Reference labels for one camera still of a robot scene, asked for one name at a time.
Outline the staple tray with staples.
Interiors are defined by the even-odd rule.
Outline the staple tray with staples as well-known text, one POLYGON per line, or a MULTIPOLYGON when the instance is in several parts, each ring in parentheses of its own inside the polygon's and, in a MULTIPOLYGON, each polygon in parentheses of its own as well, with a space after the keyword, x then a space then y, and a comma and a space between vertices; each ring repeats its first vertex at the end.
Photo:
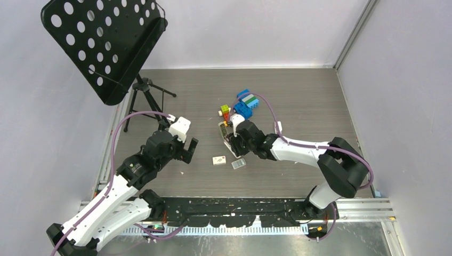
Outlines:
POLYGON ((241 159, 238 159, 236 161, 233 161, 231 163, 231 165, 232 165, 232 168, 234 170, 236 170, 238 168, 244 167, 246 165, 246 161, 243 158, 241 158, 241 159))

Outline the white and green stapler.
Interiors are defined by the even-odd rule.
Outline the white and green stapler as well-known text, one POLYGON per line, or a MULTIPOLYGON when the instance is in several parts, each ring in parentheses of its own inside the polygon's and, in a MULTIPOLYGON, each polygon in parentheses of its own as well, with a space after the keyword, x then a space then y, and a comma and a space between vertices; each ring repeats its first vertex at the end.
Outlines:
POLYGON ((232 146, 231 146, 230 141, 229 141, 228 135, 231 132, 230 132, 230 128, 227 125, 227 122, 226 121, 219 122, 218 123, 218 127, 219 127, 220 135, 221 135, 221 138, 223 140, 224 145, 227 147, 227 149, 233 154, 233 156, 236 159, 239 159, 240 156, 238 156, 236 153, 233 152, 232 146))

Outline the white staple box sleeve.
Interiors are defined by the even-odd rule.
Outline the white staple box sleeve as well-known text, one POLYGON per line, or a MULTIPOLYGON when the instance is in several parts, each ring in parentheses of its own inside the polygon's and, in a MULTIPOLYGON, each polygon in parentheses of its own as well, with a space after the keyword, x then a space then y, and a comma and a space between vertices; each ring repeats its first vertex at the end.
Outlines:
POLYGON ((227 160, 225 156, 216 156, 212 158, 213 165, 222 165, 226 164, 227 160))

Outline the white staple remover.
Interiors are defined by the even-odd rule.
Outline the white staple remover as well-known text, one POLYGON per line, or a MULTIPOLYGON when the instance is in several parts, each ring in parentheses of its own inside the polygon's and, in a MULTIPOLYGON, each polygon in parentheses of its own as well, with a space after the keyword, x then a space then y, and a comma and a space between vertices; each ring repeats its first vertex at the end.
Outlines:
POLYGON ((275 132, 279 135, 281 135, 282 132, 282 124, 280 121, 275 122, 275 132))

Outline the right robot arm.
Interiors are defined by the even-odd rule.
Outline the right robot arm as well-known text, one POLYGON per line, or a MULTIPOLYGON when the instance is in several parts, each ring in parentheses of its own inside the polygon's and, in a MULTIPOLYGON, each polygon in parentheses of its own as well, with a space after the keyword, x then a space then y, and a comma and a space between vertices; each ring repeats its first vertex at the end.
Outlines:
POLYGON ((354 198, 370 173, 367 162, 340 137, 330 142, 293 140, 277 133, 264 134, 253 122, 245 120, 234 126, 225 140, 238 157, 252 152, 260 159, 317 167, 325 182, 315 186, 305 200, 304 212, 311 219, 319 218, 339 198, 354 198))

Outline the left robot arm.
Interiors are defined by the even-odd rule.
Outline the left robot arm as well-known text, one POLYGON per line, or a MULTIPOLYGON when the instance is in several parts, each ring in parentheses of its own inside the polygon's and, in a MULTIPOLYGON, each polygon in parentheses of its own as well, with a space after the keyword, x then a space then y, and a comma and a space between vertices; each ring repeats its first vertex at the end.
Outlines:
POLYGON ((192 138, 188 149, 178 135, 156 131, 140 151, 126 159, 112 180, 79 213, 63 224, 54 223, 46 231, 54 249, 51 255, 97 255, 114 237, 131 225, 163 216, 164 201, 147 189, 130 206, 118 210, 171 161, 189 164, 198 145, 192 138))

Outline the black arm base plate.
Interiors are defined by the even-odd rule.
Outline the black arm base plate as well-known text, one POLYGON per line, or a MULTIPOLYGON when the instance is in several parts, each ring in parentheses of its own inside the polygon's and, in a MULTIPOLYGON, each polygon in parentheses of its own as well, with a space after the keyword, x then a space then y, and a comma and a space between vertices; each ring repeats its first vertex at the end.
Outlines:
POLYGON ((256 221, 261 227, 295 227, 301 223, 324 223, 338 219, 337 205, 325 210, 307 210, 303 199, 293 198, 189 198, 164 197, 147 221, 172 227, 218 228, 250 227, 256 221))

